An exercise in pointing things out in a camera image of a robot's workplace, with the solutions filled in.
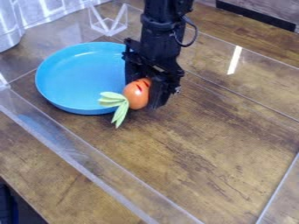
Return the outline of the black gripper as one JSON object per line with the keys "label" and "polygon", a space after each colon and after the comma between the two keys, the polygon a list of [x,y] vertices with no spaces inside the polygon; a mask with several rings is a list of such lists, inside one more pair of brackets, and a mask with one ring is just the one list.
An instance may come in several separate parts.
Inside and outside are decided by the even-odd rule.
{"label": "black gripper", "polygon": [[161,23],[146,14],[142,15],[142,38],[139,41],[127,38],[123,60],[126,61],[126,83],[131,83],[150,74],[153,67],[162,68],[171,75],[157,75],[151,78],[150,109],[161,108],[170,96],[182,91],[181,78],[183,69],[177,57],[181,54],[185,34],[182,20]]}

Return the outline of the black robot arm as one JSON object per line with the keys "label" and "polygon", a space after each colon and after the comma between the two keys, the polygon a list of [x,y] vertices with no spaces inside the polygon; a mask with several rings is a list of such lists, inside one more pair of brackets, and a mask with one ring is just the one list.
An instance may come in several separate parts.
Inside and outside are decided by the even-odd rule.
{"label": "black robot arm", "polygon": [[199,29],[186,14],[194,0],[145,0],[142,36],[125,39],[126,83],[150,78],[150,109],[161,108],[182,90],[185,71],[177,62],[183,47],[195,42]]}

